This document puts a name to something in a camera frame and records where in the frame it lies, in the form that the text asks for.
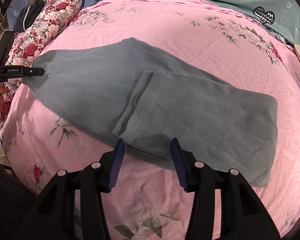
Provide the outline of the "grey-green pants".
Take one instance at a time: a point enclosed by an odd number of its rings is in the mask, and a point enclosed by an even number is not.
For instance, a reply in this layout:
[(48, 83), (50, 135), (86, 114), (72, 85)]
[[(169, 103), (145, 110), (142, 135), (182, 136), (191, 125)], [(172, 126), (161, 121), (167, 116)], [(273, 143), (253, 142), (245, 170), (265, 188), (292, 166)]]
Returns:
[(211, 168), (238, 169), (266, 187), (277, 142), (277, 100), (242, 90), (135, 38), (83, 50), (51, 50), (24, 77), (34, 97), (102, 141), (122, 139), (137, 159), (173, 169), (176, 138)]

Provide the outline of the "red floral quilt roll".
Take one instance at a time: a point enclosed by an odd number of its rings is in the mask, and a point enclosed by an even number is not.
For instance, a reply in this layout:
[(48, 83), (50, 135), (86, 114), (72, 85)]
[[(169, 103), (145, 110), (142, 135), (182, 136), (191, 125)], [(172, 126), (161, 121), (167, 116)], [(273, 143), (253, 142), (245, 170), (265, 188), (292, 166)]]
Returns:
[[(56, 38), (78, 14), (82, 0), (45, 0), (42, 10), (34, 22), (14, 34), (14, 41), (8, 53), (7, 65), (30, 67), (43, 49)], [(21, 85), (21, 79), (9, 79), (0, 88), (3, 103), (0, 112), (0, 129), (10, 109), (11, 101)]]

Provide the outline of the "dark grey folded garment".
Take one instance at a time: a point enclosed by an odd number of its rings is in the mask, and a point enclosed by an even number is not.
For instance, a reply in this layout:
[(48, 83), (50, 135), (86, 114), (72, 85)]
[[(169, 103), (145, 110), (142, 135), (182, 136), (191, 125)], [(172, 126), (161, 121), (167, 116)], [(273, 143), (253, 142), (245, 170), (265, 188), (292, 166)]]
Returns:
[(27, 6), (20, 12), (14, 24), (15, 33), (25, 32), (35, 21), (44, 7), (44, 0), (30, 0)]

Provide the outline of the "pink floral bed sheet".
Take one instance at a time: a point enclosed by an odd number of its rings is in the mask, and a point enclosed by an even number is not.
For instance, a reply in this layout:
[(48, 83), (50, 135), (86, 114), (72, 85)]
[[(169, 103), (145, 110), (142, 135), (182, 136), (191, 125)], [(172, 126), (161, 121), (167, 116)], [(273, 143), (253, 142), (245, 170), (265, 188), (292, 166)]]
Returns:
[[(300, 217), (300, 62), (292, 48), (242, 13), (203, 0), (105, 0), (84, 8), (46, 51), (134, 37), (278, 102), (279, 136), (268, 186), (256, 193), (285, 235)], [(111, 147), (69, 126), (20, 86), (1, 136), (18, 179), (38, 194), (60, 169), (76, 171)], [(112, 239), (183, 239), (193, 194), (174, 171), (125, 155), (103, 196)]]

